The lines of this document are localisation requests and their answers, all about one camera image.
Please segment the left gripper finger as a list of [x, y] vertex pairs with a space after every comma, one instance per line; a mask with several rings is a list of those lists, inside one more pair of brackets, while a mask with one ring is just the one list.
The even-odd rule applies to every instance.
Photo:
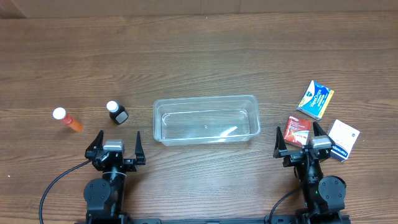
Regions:
[[141, 134], [140, 131], [137, 132], [137, 136], [136, 136], [136, 146], [135, 146], [135, 155], [136, 155], [136, 159], [145, 159], [145, 154], [144, 154], [144, 150], [142, 147], [142, 142], [141, 142]]
[[103, 146], [104, 131], [101, 130], [95, 140], [87, 147], [86, 152], [96, 152]]

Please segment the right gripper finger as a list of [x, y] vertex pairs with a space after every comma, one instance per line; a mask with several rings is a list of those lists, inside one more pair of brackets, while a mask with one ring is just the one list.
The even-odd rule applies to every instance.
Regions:
[[313, 132], [314, 132], [314, 136], [315, 136], [315, 137], [318, 137], [318, 136], [326, 136], [326, 137], [330, 140], [331, 146], [334, 146], [334, 145], [335, 145], [334, 140], [332, 140], [332, 138], [329, 137], [329, 135], [321, 128], [321, 126], [318, 124], [317, 121], [314, 121], [314, 122], [312, 123], [312, 126], [313, 126]]
[[274, 151], [286, 151], [287, 150], [287, 146], [285, 144], [284, 141], [284, 137], [282, 135], [282, 131], [280, 126], [277, 127], [277, 135], [276, 135], [276, 141], [275, 141], [275, 147], [274, 147]]

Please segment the red white sachet packet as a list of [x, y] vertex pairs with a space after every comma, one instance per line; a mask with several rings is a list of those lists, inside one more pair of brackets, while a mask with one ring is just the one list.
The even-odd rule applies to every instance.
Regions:
[[285, 127], [284, 141], [298, 147], [306, 145], [311, 125], [309, 120], [289, 116]]

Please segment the white blue Hansaplast box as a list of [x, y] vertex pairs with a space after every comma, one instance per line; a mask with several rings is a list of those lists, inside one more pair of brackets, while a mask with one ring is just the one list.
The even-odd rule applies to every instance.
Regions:
[[336, 119], [328, 132], [335, 142], [331, 156], [340, 162], [346, 161], [359, 135], [360, 131]]

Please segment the blue yellow VapoDrops box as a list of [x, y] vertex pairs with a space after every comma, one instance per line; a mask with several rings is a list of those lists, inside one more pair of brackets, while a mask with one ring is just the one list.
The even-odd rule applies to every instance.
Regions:
[[297, 110], [315, 120], [321, 120], [333, 94], [332, 89], [312, 80], [298, 104]]

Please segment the dark bottle white cap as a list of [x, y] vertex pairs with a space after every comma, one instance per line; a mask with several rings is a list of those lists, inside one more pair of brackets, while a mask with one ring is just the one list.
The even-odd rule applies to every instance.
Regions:
[[116, 101], [109, 101], [106, 104], [109, 111], [109, 117], [117, 124], [123, 124], [129, 117], [124, 106], [119, 105]]

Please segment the orange pill bottle white cap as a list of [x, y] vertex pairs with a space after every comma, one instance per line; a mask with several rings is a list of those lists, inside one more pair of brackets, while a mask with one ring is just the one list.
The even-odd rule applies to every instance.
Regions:
[[63, 122], [76, 132], [81, 132], [83, 130], [83, 125], [70, 114], [68, 114], [67, 111], [62, 107], [55, 108], [52, 115], [55, 119]]

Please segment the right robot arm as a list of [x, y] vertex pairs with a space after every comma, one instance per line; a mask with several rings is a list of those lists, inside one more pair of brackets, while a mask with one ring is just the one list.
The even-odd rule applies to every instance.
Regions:
[[[346, 183], [335, 175], [324, 176], [320, 163], [331, 157], [335, 145], [320, 125], [313, 122], [314, 137], [298, 151], [289, 151], [280, 127], [273, 156], [282, 158], [284, 167], [293, 167], [300, 185], [284, 195], [264, 218], [265, 223], [350, 223], [349, 216], [342, 215], [345, 208]], [[289, 196], [302, 191], [305, 208], [293, 215], [274, 215], [276, 208]]]

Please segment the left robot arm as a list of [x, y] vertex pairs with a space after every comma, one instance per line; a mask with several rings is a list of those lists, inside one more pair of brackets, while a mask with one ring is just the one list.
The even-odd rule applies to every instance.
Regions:
[[123, 212], [124, 191], [128, 172], [146, 164], [137, 133], [135, 158], [124, 158], [122, 140], [103, 141], [104, 131], [87, 147], [85, 157], [102, 176], [89, 181], [83, 191], [86, 206], [86, 223], [132, 223], [132, 218]]

